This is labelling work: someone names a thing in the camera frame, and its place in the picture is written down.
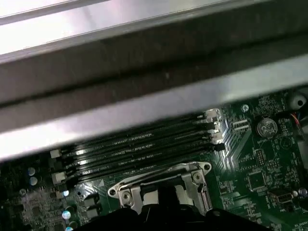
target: metal socket bracket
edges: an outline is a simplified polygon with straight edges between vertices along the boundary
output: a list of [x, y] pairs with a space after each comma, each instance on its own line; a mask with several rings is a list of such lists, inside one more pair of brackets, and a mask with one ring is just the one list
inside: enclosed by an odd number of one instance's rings
[[184, 186], [181, 188], [175, 185], [180, 203], [194, 205], [200, 214], [205, 215], [208, 210], [212, 209], [205, 181], [205, 175], [211, 169], [212, 166], [208, 162], [177, 164], [126, 178], [111, 187], [108, 190], [108, 195], [118, 198], [122, 207], [130, 207], [140, 214], [142, 207], [148, 204], [144, 195], [141, 194], [143, 187], [153, 186], [177, 178], [181, 180]]

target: capacitor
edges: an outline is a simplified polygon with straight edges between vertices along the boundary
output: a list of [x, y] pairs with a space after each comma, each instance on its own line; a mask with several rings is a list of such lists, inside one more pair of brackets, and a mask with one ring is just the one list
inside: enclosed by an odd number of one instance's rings
[[62, 213], [62, 217], [64, 220], [69, 220], [71, 218], [72, 214], [70, 213], [70, 211], [64, 210]]
[[73, 216], [76, 210], [74, 209], [74, 207], [68, 206], [65, 208], [65, 211], [70, 212], [70, 214]]
[[28, 168], [28, 175], [32, 177], [34, 174], [35, 174], [35, 168], [33, 167]]
[[264, 118], [258, 123], [257, 132], [263, 138], [273, 138], [278, 132], [277, 123], [271, 118]]
[[293, 195], [293, 197], [298, 197], [298, 192], [297, 191], [292, 191], [292, 195]]
[[72, 221], [68, 226], [75, 230], [78, 228], [78, 223], [76, 221]]
[[64, 197], [67, 197], [67, 196], [69, 195], [69, 190], [63, 191], [63, 192], [62, 192], [62, 195], [63, 195]]
[[307, 196], [308, 191], [307, 191], [307, 189], [305, 189], [305, 188], [300, 188], [300, 189], [298, 190], [298, 193], [299, 193], [299, 195], [301, 195], [301, 196]]
[[32, 186], [35, 186], [38, 183], [38, 179], [36, 177], [30, 177], [29, 183]]

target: mounting hole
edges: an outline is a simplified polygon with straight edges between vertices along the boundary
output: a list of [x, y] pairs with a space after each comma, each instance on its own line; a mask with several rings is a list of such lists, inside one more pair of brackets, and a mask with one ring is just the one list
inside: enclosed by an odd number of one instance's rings
[[109, 191], [109, 194], [112, 195], [112, 196], [114, 196], [114, 195], [116, 194], [116, 191], [115, 191], [114, 189], [111, 189], [111, 190]]
[[209, 170], [210, 169], [210, 165], [204, 165], [204, 169], [205, 170]]

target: motherboard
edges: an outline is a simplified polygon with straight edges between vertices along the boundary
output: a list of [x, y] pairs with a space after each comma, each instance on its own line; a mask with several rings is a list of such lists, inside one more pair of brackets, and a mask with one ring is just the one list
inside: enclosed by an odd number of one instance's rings
[[212, 208], [308, 229], [308, 181], [288, 92], [224, 105], [0, 165], [0, 231], [71, 231], [122, 206], [123, 179], [209, 163]]

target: red wire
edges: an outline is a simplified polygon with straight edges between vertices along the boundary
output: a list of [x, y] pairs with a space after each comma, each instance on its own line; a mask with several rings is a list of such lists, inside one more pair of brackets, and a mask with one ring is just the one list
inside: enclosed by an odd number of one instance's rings
[[296, 118], [296, 116], [295, 116], [294, 114], [291, 114], [291, 116], [294, 118], [296, 124], [299, 124], [299, 121], [298, 121], [298, 119]]

